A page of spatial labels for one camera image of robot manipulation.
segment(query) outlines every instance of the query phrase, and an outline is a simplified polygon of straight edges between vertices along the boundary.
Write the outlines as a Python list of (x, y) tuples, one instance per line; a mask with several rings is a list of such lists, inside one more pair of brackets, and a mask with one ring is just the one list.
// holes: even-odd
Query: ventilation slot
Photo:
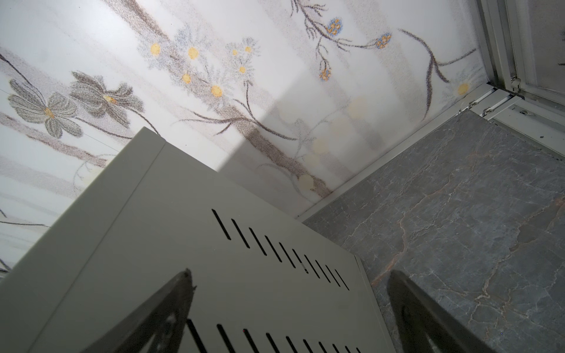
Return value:
[(275, 253), (275, 255), (277, 255), (277, 259), (279, 259), (280, 262), (283, 262), (281, 260), (281, 257), (277, 254), (277, 251), (275, 250), (275, 247), (273, 246), (273, 244), (271, 244), (271, 241), (269, 240), (269, 238), (267, 236), (265, 236), (265, 239), (267, 240), (267, 242), (269, 243), (269, 245), (271, 246), (271, 249), (273, 249), (273, 252)]
[(265, 249), (263, 249), (263, 245), (261, 245), (261, 243), (259, 242), (259, 239), (257, 239), (257, 236), (255, 235), (255, 232), (253, 231), (253, 229), (251, 229), (251, 227), (249, 227), (249, 230), (251, 231), (251, 234), (253, 234), (253, 237), (255, 238), (255, 241), (257, 242), (257, 245), (259, 245), (259, 247), (261, 248), (261, 251), (263, 252), (263, 255), (267, 256), (267, 253), (265, 252)]
[(298, 262), (300, 262), (300, 265), (302, 266), (304, 271), (306, 271), (306, 273), (308, 273), (308, 270), (306, 269), (306, 267), (304, 267), (304, 264), (302, 263), (302, 260), (298, 257), (298, 254), (296, 253), (296, 251), (294, 251), (294, 249), (292, 249), (292, 252), (295, 254), (296, 258), (298, 259)]
[(339, 272), (337, 272), (337, 270), (336, 270), (336, 269), (334, 269), (334, 271), (336, 271), (336, 273), (337, 273), (337, 275), (339, 276), (340, 280), (341, 280), (341, 281), (342, 281), (342, 282), (344, 283), (344, 285), (345, 285), (345, 287), (347, 288), (347, 290), (349, 290), (349, 287), (348, 287), (348, 286), (347, 286), (347, 284), (345, 283), (344, 279), (343, 279), (343, 278), (341, 278), (341, 276), (340, 276), (340, 273), (339, 273)]
[(228, 352), (236, 353), (236, 351), (233, 349), (232, 343), (229, 341), (228, 335), (226, 335), (224, 331), (224, 328), (220, 324), (217, 324), (217, 327), (218, 331), (220, 332), (220, 336), (224, 340), (225, 346), (228, 349)]
[(316, 276), (318, 278), (320, 278), (320, 275), (316, 272), (316, 269), (314, 268), (314, 266), (312, 266), (312, 262), (310, 262), (310, 260), (308, 259), (308, 256), (306, 256), (306, 254), (304, 254), (304, 257), (306, 258), (306, 261), (308, 261), (308, 263), (310, 264), (310, 267), (312, 268), (312, 270), (314, 270), (314, 273), (316, 274)]
[(332, 283), (332, 281), (330, 281), (328, 276), (325, 274), (324, 269), (320, 266), (320, 263), (318, 262), (318, 260), (314, 260), (314, 261), (316, 261), (316, 264), (318, 264), (318, 267), (320, 268), (321, 272), (324, 274), (325, 279), (328, 280), (329, 283)]
[(196, 343), (196, 346), (198, 347), (200, 353), (208, 353), (206, 351), (206, 348), (204, 348), (204, 343), (202, 343), (202, 340), (200, 339), (200, 336), (198, 335), (198, 332), (196, 331), (196, 327), (194, 327), (192, 320), (188, 319), (186, 321), (186, 325), (188, 326), (190, 334), (192, 335), (192, 338), (194, 339), (194, 343)]
[(296, 266), (294, 265), (294, 262), (292, 262), (292, 260), (290, 259), (290, 256), (288, 256), (288, 253), (286, 252), (286, 249), (284, 249), (283, 244), (279, 243), (279, 245), (282, 247), (282, 250), (283, 250), (284, 253), (286, 254), (286, 257), (287, 257), (288, 260), (290, 261), (290, 264), (292, 265), (292, 267), (296, 268)]
[(337, 281), (336, 276), (333, 275), (332, 271), (329, 270), (328, 265), (325, 265), (325, 267), (328, 269), (329, 274), (332, 275), (333, 280), (337, 283), (338, 287), (341, 287), (340, 283)]
[(292, 351), (294, 353), (298, 353), (298, 351), (296, 350), (296, 348), (294, 348), (294, 345), (292, 344), (292, 341), (290, 340), (290, 337), (286, 336), (286, 340), (288, 341), (288, 344), (290, 345), (290, 348), (292, 348)]
[(277, 348), (277, 345), (275, 344), (275, 341), (273, 341), (273, 338), (271, 337), (269, 332), (267, 332), (267, 338), (268, 338), (269, 342), (271, 343), (271, 346), (273, 346), (273, 350), (275, 351), (275, 353), (280, 353), (279, 349)]
[(247, 337), (247, 340), (249, 341), (249, 345), (251, 346), (253, 353), (259, 353), (259, 350), (257, 350), (257, 346), (255, 345), (255, 342), (253, 342), (253, 339), (251, 338), (251, 334), (249, 334), (249, 331), (247, 329), (244, 329), (244, 333), (245, 333), (245, 337)]
[(250, 249), (249, 244), (247, 244), (247, 240), (245, 240), (244, 234), (241, 233), (240, 227), (237, 226), (236, 221), (232, 218), (233, 225), (236, 226), (237, 232), (241, 235), (241, 239), (243, 239), (245, 246)]
[(212, 209), (212, 212), (214, 213), (214, 216), (216, 216), (216, 219), (218, 220), (218, 223), (220, 224), (221, 229), (224, 231), (225, 236), (229, 239), (232, 240), (229, 237), (228, 231), (225, 229), (224, 224), (221, 222), (220, 217), (218, 216), (218, 214), (216, 213), (216, 211), (214, 209)]
[(325, 351), (324, 345), (322, 345), (321, 342), (318, 342), (318, 343), (320, 344), (320, 348), (321, 348), (322, 352), (327, 353), (327, 352)]
[(308, 348), (308, 352), (314, 353), (314, 352), (312, 352), (312, 348), (310, 348), (310, 345), (308, 344), (308, 342), (306, 342), (305, 339), (303, 339), (303, 341), (304, 341), (304, 345), (306, 346), (306, 348)]

